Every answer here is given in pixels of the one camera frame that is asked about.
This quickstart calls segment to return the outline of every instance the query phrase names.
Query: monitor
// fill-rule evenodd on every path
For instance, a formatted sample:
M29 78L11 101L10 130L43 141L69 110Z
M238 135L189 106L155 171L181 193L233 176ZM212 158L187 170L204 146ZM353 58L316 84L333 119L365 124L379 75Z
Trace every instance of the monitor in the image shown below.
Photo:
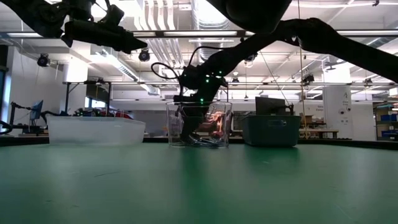
M42 112L43 101L38 101L33 104L30 111L30 120L40 119L40 114Z
M289 115L285 100L256 97L256 115Z

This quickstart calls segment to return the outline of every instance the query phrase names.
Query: green table surface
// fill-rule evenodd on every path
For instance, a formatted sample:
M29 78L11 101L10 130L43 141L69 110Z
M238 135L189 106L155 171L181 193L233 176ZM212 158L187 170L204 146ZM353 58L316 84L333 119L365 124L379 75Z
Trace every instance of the green table surface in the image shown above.
M0 223L398 223L398 152L0 148Z

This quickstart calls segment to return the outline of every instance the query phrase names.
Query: dark green bin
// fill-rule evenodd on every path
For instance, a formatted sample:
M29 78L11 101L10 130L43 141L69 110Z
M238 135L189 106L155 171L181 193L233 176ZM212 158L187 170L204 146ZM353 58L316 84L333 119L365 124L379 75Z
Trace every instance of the dark green bin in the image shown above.
M251 146L293 147L299 140L299 116L247 116L243 139Z

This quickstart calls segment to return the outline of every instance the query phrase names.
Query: camera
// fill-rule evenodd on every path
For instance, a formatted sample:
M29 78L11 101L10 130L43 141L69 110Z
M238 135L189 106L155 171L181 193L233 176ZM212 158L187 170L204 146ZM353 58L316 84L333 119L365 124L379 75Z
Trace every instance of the camera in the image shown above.
M144 48L141 50L141 53L138 55L138 59L141 62L147 62L150 59L150 55L149 55L149 49L148 48Z
M37 59L37 65L40 67L50 66L50 59L48 54L40 54L39 59Z

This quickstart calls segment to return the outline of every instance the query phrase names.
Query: clear plastic container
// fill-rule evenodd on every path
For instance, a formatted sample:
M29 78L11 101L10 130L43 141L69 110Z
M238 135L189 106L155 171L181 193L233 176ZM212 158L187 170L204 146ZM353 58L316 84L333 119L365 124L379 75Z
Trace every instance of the clear plastic container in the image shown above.
M49 116L50 144L131 145L144 139L145 123L126 118Z
M167 103L171 146L228 147L231 122L231 103Z

